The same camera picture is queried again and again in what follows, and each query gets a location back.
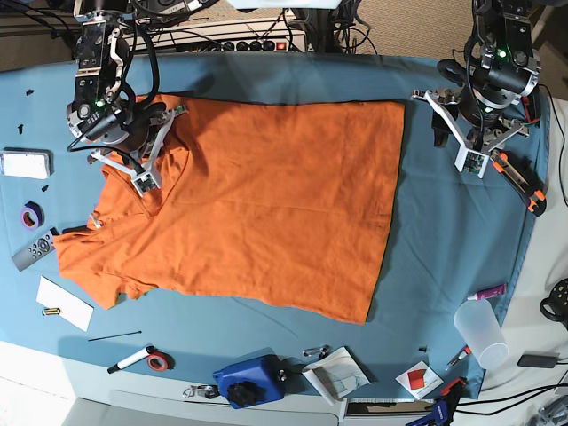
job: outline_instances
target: tape roll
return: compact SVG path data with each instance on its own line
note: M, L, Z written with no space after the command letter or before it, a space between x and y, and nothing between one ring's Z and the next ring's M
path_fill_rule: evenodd
M34 230L43 225L43 212L42 209L30 201L24 206L20 213L20 222L25 228Z
M168 362L168 355L161 352L152 352L146 358L146 363L150 369L162 373L170 369L170 363Z

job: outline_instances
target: orange t-shirt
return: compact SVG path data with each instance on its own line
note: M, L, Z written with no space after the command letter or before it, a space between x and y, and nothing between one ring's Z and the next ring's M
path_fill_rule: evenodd
M102 227L54 239L63 278L102 308L119 293L258 299L363 324L391 224L402 105L186 104L140 198L104 166Z

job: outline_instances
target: red tape roll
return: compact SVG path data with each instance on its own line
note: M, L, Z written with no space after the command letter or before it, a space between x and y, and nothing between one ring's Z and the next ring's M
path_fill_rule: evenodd
M167 357L168 356L165 353L158 351L152 352L146 357L146 363L150 369L157 371L158 373L162 373L170 368Z

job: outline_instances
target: small red box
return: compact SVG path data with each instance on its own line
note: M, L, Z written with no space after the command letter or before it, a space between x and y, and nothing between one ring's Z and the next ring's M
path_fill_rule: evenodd
M410 390L415 391L424 387L424 373L426 370L414 370L408 373Z

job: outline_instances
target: purple tape roll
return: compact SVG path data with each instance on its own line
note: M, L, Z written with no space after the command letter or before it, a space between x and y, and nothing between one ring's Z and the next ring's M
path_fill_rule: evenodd
M30 201L24 206L20 213L20 222L25 228L34 230L43 225L42 209Z

